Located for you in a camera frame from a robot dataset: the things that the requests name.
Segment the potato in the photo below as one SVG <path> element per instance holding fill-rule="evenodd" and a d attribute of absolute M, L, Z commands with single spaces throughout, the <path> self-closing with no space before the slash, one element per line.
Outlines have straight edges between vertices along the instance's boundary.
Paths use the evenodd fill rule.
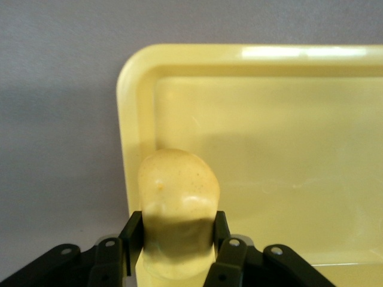
<path fill-rule="evenodd" d="M 165 279 L 186 279 L 209 269 L 220 197 L 210 167 L 189 152 L 160 149 L 141 163 L 138 186 L 147 271 Z"/>

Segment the potato skin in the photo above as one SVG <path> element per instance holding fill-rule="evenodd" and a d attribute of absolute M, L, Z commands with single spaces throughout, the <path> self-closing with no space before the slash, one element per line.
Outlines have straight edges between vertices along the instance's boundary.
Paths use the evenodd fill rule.
<path fill-rule="evenodd" d="M 212 229 L 220 187 L 198 156 L 160 149 L 140 165 L 144 265 L 156 277 L 185 279 L 214 260 Z"/>

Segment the yellow potato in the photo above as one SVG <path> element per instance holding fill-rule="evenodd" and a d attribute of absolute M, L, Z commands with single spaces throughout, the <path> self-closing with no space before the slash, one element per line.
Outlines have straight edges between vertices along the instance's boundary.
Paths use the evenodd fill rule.
<path fill-rule="evenodd" d="M 166 279 L 186 279 L 209 269 L 220 197 L 209 166 L 189 152 L 160 149 L 141 163 L 138 186 L 144 267 Z"/>

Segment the metal screw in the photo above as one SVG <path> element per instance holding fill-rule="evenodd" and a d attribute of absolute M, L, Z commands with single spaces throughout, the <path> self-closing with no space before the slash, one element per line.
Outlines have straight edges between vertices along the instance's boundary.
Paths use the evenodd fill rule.
<path fill-rule="evenodd" d="M 277 246 L 272 247 L 271 252 L 275 255 L 282 255 L 283 254 L 283 250 Z"/>
<path fill-rule="evenodd" d="M 238 240 L 238 239 L 235 239 L 235 238 L 234 238 L 234 239 L 230 239 L 229 243 L 230 243 L 231 246 L 235 246 L 235 247 L 241 245 L 241 243 L 239 242 L 239 240 Z"/>

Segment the gray background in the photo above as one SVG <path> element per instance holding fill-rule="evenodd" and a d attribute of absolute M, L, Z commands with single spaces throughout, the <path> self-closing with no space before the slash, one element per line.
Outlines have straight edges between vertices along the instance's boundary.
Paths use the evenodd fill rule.
<path fill-rule="evenodd" d="M 0 3 L 0 280 L 123 228 L 115 84 L 140 48 L 383 43 L 381 0 Z"/>

